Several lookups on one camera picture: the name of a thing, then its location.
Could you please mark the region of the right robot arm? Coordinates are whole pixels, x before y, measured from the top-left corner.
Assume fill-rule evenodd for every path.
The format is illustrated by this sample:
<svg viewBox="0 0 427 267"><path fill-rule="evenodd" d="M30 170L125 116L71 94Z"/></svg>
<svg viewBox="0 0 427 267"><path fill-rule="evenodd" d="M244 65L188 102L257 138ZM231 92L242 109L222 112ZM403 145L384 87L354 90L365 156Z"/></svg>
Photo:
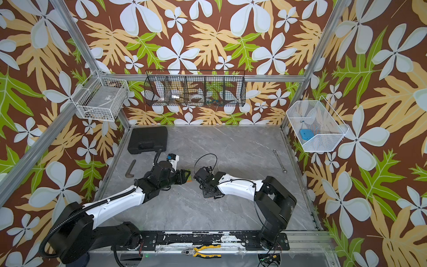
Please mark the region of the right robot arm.
<svg viewBox="0 0 427 267"><path fill-rule="evenodd" d="M237 178L225 172L212 173L212 168L199 169L194 179L200 184L205 198L233 195L251 200L255 210L265 221L258 234L262 247L273 248L279 234L285 230L297 205L297 199L277 179L267 176L263 180Z"/></svg>

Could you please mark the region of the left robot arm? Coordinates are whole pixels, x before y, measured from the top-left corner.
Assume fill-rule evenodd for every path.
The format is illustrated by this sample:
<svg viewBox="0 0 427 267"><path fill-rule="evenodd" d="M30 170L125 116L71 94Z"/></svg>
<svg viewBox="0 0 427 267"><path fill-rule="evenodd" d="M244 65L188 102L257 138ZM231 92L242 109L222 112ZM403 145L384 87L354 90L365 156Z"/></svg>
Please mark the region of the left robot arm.
<svg viewBox="0 0 427 267"><path fill-rule="evenodd" d="M188 181L191 172L177 169L177 155L168 154L165 161L159 161L160 154L158 151L151 170L127 189L92 203L82 205L73 202L67 205L41 241L40 256L44 259L59 258L62 263L70 264L98 248L138 249L141 231L133 223L126 221L112 227L105 227L103 223L148 202L173 185Z"/></svg>

